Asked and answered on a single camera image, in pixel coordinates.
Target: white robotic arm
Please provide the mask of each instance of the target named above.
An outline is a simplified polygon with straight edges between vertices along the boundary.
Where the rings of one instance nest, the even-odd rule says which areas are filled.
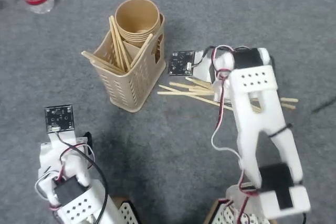
[[[83,158],[67,146],[70,144],[85,156],[91,151],[94,157],[87,137],[75,136],[72,106],[47,107],[45,111],[50,142],[41,145],[41,168],[35,189],[41,198],[49,202],[50,210],[57,213],[64,224],[98,223],[100,213],[101,224],[124,224],[129,218],[137,224],[129,203],[122,205],[127,208],[126,215],[121,214],[122,210],[115,206],[109,196],[104,206],[107,188],[99,180],[90,178],[90,158]]]
[[[303,172],[299,155],[293,134],[283,117],[275,74],[269,62],[265,48],[254,48],[226,52],[215,59],[214,65],[216,69],[231,71],[224,87],[229,89],[237,124],[240,165],[259,189],[262,213],[268,219],[275,219],[307,212],[310,203],[307,191],[301,185]],[[222,86],[214,87],[218,96]],[[251,98],[258,99],[261,113],[252,109]],[[258,166],[256,148],[260,132],[265,132],[275,144],[281,164]]]

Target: paper cup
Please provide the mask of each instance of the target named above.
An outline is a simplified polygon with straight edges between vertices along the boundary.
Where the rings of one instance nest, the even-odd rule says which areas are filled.
[[[160,29],[160,13],[150,0],[127,0],[116,11],[121,36],[131,44],[144,42],[149,34]]]

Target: wooden skewer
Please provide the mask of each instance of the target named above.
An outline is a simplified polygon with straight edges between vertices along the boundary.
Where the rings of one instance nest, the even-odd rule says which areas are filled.
[[[197,85],[199,85],[199,86],[201,86],[203,88],[212,89],[211,84],[209,84],[207,82],[199,81],[199,80],[194,80],[194,79],[191,79],[189,77],[186,77],[185,79],[188,80],[188,81],[191,81],[192,83],[197,84]]]
[[[116,66],[114,66],[114,65],[112,65],[112,64],[110,64],[110,63],[108,63],[108,62],[106,62],[106,61],[104,61],[104,60],[102,60],[102,59],[100,59],[99,57],[97,57],[97,56],[95,56],[95,55],[93,55],[93,54],[91,54],[91,53],[89,53],[89,52],[87,52],[87,51],[83,51],[81,54],[82,54],[85,58],[89,59],[90,61],[91,61],[91,60],[95,60],[95,61],[100,62],[101,64],[103,64],[105,67],[112,69],[112,70],[115,71],[115,72],[124,74],[124,72],[122,72],[122,70],[120,70],[120,69],[117,68]]]
[[[207,88],[203,88],[201,86],[194,86],[192,89],[197,89],[197,90],[204,90],[204,91],[211,91],[214,92],[213,89],[207,89]]]
[[[127,54],[126,54],[126,51],[125,51],[125,48],[124,48],[124,44],[122,43],[122,40],[121,40],[121,37],[120,37],[120,34],[119,34],[119,31],[118,31],[118,28],[117,28],[117,25],[116,25],[116,21],[114,20],[113,16],[110,16],[110,19],[112,21],[112,24],[113,24],[113,27],[114,27],[115,36],[117,38],[118,44],[119,44],[121,52],[122,52],[122,56],[123,56],[124,61],[126,63],[127,70],[130,70],[131,69],[131,65],[130,65],[130,63],[128,61],[128,57],[127,57]]]
[[[207,90],[207,89],[189,89],[190,92],[204,92],[208,94],[214,94],[215,91]]]
[[[112,41],[113,41],[113,47],[114,47],[114,51],[115,53],[115,58],[117,60],[117,66],[118,68],[122,69],[123,71],[125,71],[125,68],[122,66],[121,64],[121,58],[119,55],[119,50],[118,50],[118,43],[117,43],[117,39],[116,39],[116,34],[114,32],[114,27],[113,27],[113,23],[112,20],[109,18],[109,24],[110,24],[110,30],[111,30],[111,35],[112,35]]]
[[[167,90],[169,90],[169,91],[181,92],[180,90],[173,89],[173,88],[170,88],[170,87],[161,85],[161,84],[159,84],[159,87],[160,87],[160,88],[163,88],[163,89],[167,89]],[[206,102],[206,103],[209,103],[209,104],[213,104],[213,105],[215,105],[215,106],[219,106],[219,103],[214,102],[214,101],[211,101],[211,100],[208,100],[208,99],[205,99],[205,98],[202,98],[202,97],[197,97],[197,96],[195,96],[195,95],[190,95],[190,94],[188,94],[188,95],[186,95],[186,96],[187,96],[187,97],[194,98],[194,99],[197,99],[197,100],[200,100],[200,101],[203,101],[203,102]],[[231,110],[231,111],[233,110],[231,107],[226,106],[226,105],[224,105],[224,108],[227,109],[227,110]]]
[[[286,98],[286,97],[281,97],[280,98],[281,102],[299,102],[299,99],[296,98]]]
[[[291,109],[291,110],[296,109],[296,106],[291,105],[291,104],[287,104],[287,103],[283,103],[283,102],[281,103],[281,106],[285,107],[285,108],[288,108],[288,109]]]
[[[178,82],[169,82],[169,85],[180,87],[180,88],[185,88],[185,89],[195,88],[195,86],[187,85],[187,84],[183,84],[183,83],[178,83]]]
[[[138,51],[138,53],[136,54],[134,60],[131,63],[131,68],[134,67],[134,65],[136,64],[136,62],[138,61],[138,59],[140,58],[140,56],[142,55],[142,53],[145,51],[145,48],[147,47],[149,41],[152,39],[153,34],[149,34],[146,41],[144,42],[144,44],[142,45],[142,47],[140,48],[140,50]]]
[[[96,60],[90,60],[90,62],[91,62],[91,64],[93,64],[93,65],[95,65],[95,66],[98,66],[98,67],[100,67],[100,68],[103,68],[104,70],[109,71],[109,72],[112,72],[112,73],[117,74],[117,75],[119,75],[119,76],[122,76],[123,74],[125,74],[124,72],[121,72],[120,70],[117,71],[117,70],[115,70],[115,69],[109,68],[108,66],[102,64],[102,63],[99,62],[99,61],[96,61]]]
[[[166,94],[166,95],[213,95],[213,94],[209,94],[206,92],[163,92],[163,91],[159,91],[157,92],[158,94]]]

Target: floor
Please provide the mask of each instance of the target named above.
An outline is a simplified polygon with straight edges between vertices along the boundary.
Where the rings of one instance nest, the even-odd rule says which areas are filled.
[[[0,0],[1,223],[53,223],[34,192],[39,145],[48,140],[44,107],[71,103],[76,133],[90,131],[110,194],[129,195],[144,223],[202,223],[213,201],[235,184],[235,157],[211,147],[218,107],[186,97],[160,96],[156,86],[142,110],[110,104],[88,60],[124,0],[56,0],[45,15],[21,0]],[[166,17],[165,55],[228,44],[266,47],[275,57],[280,94],[298,98],[285,110],[312,212],[308,223],[336,219],[336,105],[311,110],[335,96],[336,0],[153,0]],[[166,71],[159,83],[183,82]],[[217,144],[236,148],[227,112]],[[258,160],[277,153],[269,142]],[[302,223],[301,216],[279,223]]]

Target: beige plastic basket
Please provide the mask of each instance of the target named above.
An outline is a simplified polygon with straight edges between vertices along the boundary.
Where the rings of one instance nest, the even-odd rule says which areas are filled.
[[[129,112],[136,112],[141,109],[166,66],[163,36],[164,16],[162,14],[160,14],[160,19],[161,27],[159,31],[153,35],[143,55],[126,74],[119,76],[104,69],[102,63],[91,61],[105,85],[111,103]],[[125,41],[123,43],[130,57],[134,59],[140,49]],[[93,54],[100,59],[115,64],[116,54],[110,31]]]

